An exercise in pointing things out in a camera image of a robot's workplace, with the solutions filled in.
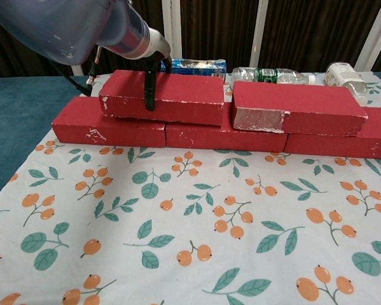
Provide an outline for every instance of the table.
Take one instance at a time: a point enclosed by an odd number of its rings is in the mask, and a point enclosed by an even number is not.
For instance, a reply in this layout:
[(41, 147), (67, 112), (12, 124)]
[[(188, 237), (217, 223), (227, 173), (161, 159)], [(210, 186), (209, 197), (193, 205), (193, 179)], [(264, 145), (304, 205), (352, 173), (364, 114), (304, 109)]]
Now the table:
[[(381, 81), (363, 78), (381, 107)], [(0, 301), (381, 304), (381, 160), (50, 131), (0, 192)]]

